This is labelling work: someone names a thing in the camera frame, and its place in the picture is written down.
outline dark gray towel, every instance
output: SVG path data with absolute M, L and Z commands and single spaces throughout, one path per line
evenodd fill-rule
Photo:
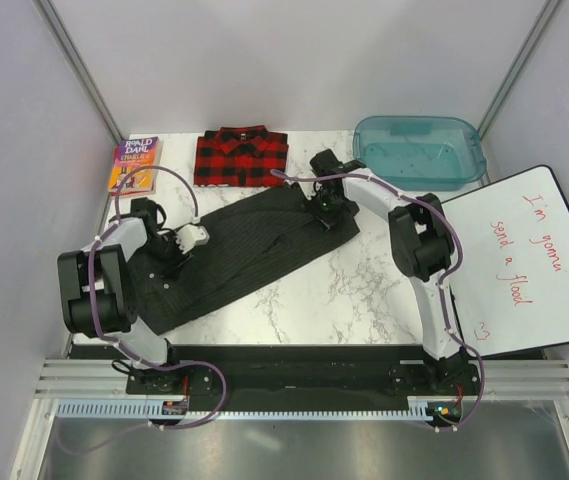
M 140 316 L 155 333 L 165 333 L 274 282 L 359 232 L 355 204 L 325 231 L 303 200 L 299 188 L 271 188 L 202 217 L 211 238 L 193 250 L 175 279 L 160 278 L 164 264 L 138 250 L 129 268 Z

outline blue plastic container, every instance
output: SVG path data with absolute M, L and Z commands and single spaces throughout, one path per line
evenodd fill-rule
M 355 129 L 353 153 L 404 190 L 458 190 L 486 173 L 479 134 L 459 118 L 369 117 Z

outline red plaid shirt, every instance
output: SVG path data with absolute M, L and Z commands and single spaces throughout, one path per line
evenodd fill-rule
M 197 139 L 195 185 L 275 187 L 283 180 L 271 175 L 272 168 L 286 169 L 288 136 L 263 125 L 208 130 Z

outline book cover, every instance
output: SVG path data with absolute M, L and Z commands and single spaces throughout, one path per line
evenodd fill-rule
M 122 141 L 114 153 L 113 169 L 108 191 L 115 195 L 117 187 L 133 170 L 147 165 L 159 164 L 161 143 L 158 137 L 137 138 Z M 137 172 L 126 180 L 121 196 L 148 195 L 155 192 L 157 170 Z

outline table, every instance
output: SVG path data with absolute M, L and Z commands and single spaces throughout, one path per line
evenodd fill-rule
M 313 176 L 309 161 L 332 149 L 342 161 L 353 158 L 350 131 L 288 132 L 286 172 Z M 132 135 L 131 138 L 155 134 Z M 199 134 L 160 134 L 161 165 L 193 180 Z M 460 195 L 436 192 L 441 200 Z M 310 184 L 303 188 L 310 192 Z M 200 215 L 261 188 L 195 187 Z M 153 200 L 167 212 L 167 227 L 191 219 L 192 201 L 184 186 L 159 173 Z M 122 200 L 122 211 L 129 200 Z M 110 218 L 114 215 L 110 206 Z M 354 239 L 280 280 L 226 307 L 182 325 L 165 337 L 174 344 L 417 344 L 422 327 L 410 282 L 391 260 L 388 226 L 366 208 L 356 216 L 361 230 Z M 97 343 L 83 335 L 74 343 Z

